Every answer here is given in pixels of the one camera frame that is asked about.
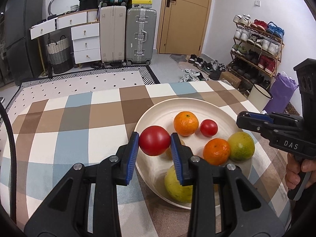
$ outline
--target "finger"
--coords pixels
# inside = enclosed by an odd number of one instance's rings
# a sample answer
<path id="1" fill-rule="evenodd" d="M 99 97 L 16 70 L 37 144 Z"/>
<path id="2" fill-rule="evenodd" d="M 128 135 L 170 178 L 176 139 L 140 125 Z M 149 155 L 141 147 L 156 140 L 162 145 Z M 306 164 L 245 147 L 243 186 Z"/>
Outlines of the finger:
<path id="1" fill-rule="evenodd" d="M 302 163 L 302 171 L 310 172 L 316 170 L 316 161 L 304 160 Z"/>
<path id="2" fill-rule="evenodd" d="M 307 182 L 306 184 L 306 188 L 310 187 L 312 184 L 316 183 L 316 171 L 313 171 L 310 178 L 309 178 L 309 181 Z"/>
<path id="3" fill-rule="evenodd" d="M 295 160 L 294 156 L 290 153 L 288 153 L 288 166 L 289 170 L 291 170 L 295 174 L 298 174 L 301 171 L 300 164 Z"/>
<path id="4" fill-rule="evenodd" d="M 286 175 L 287 175 L 287 177 L 288 177 L 288 180 L 289 180 L 292 184 L 294 184 L 294 185 L 299 184 L 301 178 L 300 178 L 297 174 L 295 174 L 294 172 L 292 172 L 291 170 L 289 170 L 288 165 L 286 165 Z"/>
<path id="5" fill-rule="evenodd" d="M 285 175 L 285 183 L 286 183 L 286 186 L 287 186 L 289 189 L 291 189 L 291 190 L 295 189 L 295 187 L 296 187 L 296 185 L 292 184 L 292 183 L 288 180 L 288 176 L 287 176 L 287 175 Z"/>

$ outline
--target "white drawer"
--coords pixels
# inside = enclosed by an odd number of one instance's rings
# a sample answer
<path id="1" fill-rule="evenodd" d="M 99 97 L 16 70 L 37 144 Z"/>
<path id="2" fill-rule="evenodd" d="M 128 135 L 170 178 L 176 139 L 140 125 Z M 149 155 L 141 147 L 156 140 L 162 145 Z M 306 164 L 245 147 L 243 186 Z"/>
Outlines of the white drawer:
<path id="1" fill-rule="evenodd" d="M 74 52 L 74 54 L 75 54 L 76 64 L 89 62 L 89 61 L 100 61 L 101 60 L 100 48 Z"/>
<path id="2" fill-rule="evenodd" d="M 73 13 L 57 19 L 57 29 L 71 27 L 87 22 L 87 12 Z"/>
<path id="3" fill-rule="evenodd" d="M 74 52 L 100 48 L 100 37 L 73 40 Z"/>
<path id="4" fill-rule="evenodd" d="M 87 37 L 97 37 L 99 35 L 100 35 L 99 23 L 86 24 L 86 25 L 71 28 L 72 40 L 87 38 Z"/>
<path id="5" fill-rule="evenodd" d="M 31 28 L 31 39 L 40 37 L 56 30 L 56 19 L 45 21 Z"/>

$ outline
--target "door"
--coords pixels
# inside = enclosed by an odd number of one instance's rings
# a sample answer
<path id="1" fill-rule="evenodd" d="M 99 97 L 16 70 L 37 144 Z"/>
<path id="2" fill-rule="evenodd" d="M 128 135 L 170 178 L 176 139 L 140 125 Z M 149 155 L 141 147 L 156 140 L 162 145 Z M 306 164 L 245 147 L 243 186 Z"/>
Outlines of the door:
<path id="1" fill-rule="evenodd" d="M 210 0 L 166 0 L 159 53 L 199 54 Z"/>

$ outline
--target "shoe box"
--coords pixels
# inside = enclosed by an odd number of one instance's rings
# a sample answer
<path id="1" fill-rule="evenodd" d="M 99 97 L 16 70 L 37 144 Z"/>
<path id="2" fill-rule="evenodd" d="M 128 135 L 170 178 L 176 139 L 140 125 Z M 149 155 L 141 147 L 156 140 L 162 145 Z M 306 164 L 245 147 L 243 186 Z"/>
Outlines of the shoe box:
<path id="1" fill-rule="evenodd" d="M 233 75 L 232 73 L 228 71 L 222 72 L 219 79 L 227 80 L 229 83 L 233 85 L 235 89 L 237 89 L 241 83 L 241 79 L 239 79 L 238 77 L 236 77 L 235 75 Z"/>

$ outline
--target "red tomato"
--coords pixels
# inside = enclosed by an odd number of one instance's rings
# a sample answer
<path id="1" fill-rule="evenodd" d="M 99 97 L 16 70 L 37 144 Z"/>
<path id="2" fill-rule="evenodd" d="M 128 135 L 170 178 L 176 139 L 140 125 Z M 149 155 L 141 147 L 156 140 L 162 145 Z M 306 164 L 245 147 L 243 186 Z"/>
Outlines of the red tomato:
<path id="1" fill-rule="evenodd" d="M 216 135 L 218 131 L 218 126 L 215 121 L 211 119 L 205 119 L 201 123 L 200 130 L 201 130 L 202 135 L 206 137 L 212 137 Z"/>
<path id="2" fill-rule="evenodd" d="M 163 154 L 170 146 L 169 133 L 161 126 L 147 127 L 139 137 L 139 147 L 149 156 Z"/>

